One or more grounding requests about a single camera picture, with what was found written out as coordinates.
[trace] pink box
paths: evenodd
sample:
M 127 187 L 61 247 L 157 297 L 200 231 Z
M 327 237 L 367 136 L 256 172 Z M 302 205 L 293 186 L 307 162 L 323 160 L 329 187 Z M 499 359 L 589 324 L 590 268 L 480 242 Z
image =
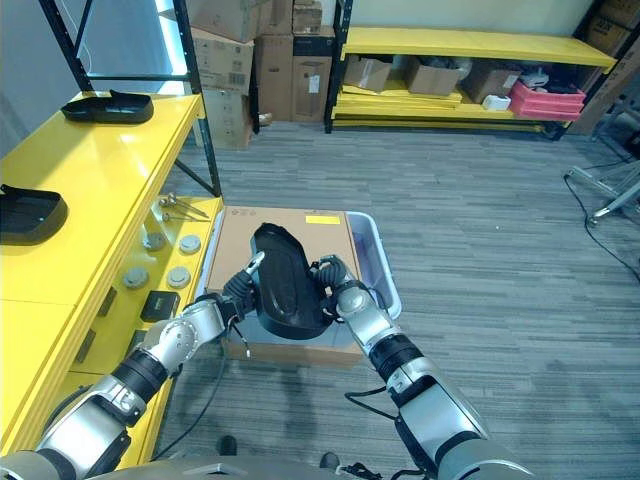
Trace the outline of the pink box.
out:
M 537 120 L 577 120 L 580 118 L 580 111 L 562 112 L 558 110 L 545 110 L 532 107 L 528 102 L 523 101 L 520 97 L 511 97 L 511 105 L 509 109 L 518 117 L 535 118 Z
M 582 104 L 587 97 L 585 93 L 578 90 L 578 93 L 544 93 L 536 92 L 528 88 L 524 83 L 518 81 L 511 89 L 511 96 L 517 95 L 523 100 L 536 100 L 554 103 L 579 103 Z
M 527 88 L 522 82 L 514 85 L 509 109 L 518 116 L 540 120 L 577 120 L 580 117 L 584 92 L 544 93 Z

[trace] yellow label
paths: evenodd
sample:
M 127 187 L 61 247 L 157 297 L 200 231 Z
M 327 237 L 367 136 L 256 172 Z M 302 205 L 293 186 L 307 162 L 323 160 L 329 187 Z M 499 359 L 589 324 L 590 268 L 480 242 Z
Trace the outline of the yellow label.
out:
M 340 217 L 330 215 L 307 215 L 307 223 L 319 223 L 322 225 L 340 225 Z

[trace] brown cardboard box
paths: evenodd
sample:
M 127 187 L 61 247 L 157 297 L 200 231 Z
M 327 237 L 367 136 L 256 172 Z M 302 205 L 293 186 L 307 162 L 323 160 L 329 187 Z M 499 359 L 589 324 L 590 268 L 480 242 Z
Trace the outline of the brown cardboard box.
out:
M 411 57 L 404 71 L 404 81 L 410 93 L 449 95 L 458 83 L 458 72 L 449 68 L 422 65 L 418 57 Z
M 606 0 L 598 13 L 622 27 L 634 29 L 640 23 L 640 0 Z
M 361 55 L 349 55 L 343 83 L 381 92 L 391 72 L 391 62 Z
M 615 57 L 630 34 L 626 28 L 596 15 L 587 30 L 587 43 Z
M 493 60 L 474 60 L 462 88 L 474 103 L 482 103 L 487 95 L 505 96 L 520 76 L 519 70 Z
M 360 279 L 351 228 L 344 212 L 227 205 L 207 279 L 207 292 L 221 292 L 224 284 L 251 258 L 250 240 L 265 222 L 286 228 L 304 247 L 308 262 L 338 255 Z
M 319 33 L 322 24 L 322 3 L 293 4 L 293 33 Z
M 264 35 L 256 40 L 256 78 L 260 113 L 291 120 L 293 35 Z
M 202 88 L 234 90 L 247 95 L 253 40 L 236 42 L 197 28 L 191 29 Z
M 331 57 L 293 57 L 291 120 L 322 121 L 330 73 Z
M 291 33 L 293 0 L 273 0 L 269 24 L 263 32 L 266 35 L 286 35 Z
M 244 150 L 249 145 L 252 125 L 248 98 L 229 90 L 203 90 L 213 147 L 223 150 Z M 193 128 L 196 144 L 202 145 L 200 129 Z
M 640 38 L 633 42 L 624 57 L 607 76 L 605 82 L 582 110 L 580 118 L 571 124 L 568 133 L 591 135 L 602 116 L 638 72 L 640 72 Z
M 272 0 L 187 0 L 189 23 L 238 42 L 261 35 L 271 19 Z M 173 9 L 160 15 L 175 20 Z

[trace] yellow table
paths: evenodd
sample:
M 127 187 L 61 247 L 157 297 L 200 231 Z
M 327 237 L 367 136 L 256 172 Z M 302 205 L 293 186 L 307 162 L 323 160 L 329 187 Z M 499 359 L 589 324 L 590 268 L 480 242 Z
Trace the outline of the yellow table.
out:
M 3 246 L 2 453 L 33 447 L 117 269 L 194 120 L 200 96 L 156 97 L 140 125 L 56 113 L 3 160 L 3 183 L 52 190 L 69 207 L 53 237 Z

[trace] black tray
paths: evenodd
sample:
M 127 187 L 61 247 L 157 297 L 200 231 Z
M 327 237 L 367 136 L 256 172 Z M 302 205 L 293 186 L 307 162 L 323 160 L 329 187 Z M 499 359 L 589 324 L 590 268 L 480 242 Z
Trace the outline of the black tray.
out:
M 110 90 L 110 97 L 87 97 L 62 107 L 64 116 L 75 122 L 144 123 L 153 116 L 149 95 Z
M 0 186 L 0 243 L 35 245 L 56 233 L 67 219 L 59 193 Z
M 265 330 L 292 340 L 324 332 L 332 319 L 323 313 L 324 291 L 309 273 L 300 242 L 284 228 L 263 223 L 251 239 L 251 248 L 254 255 L 265 253 L 253 274 L 256 312 Z

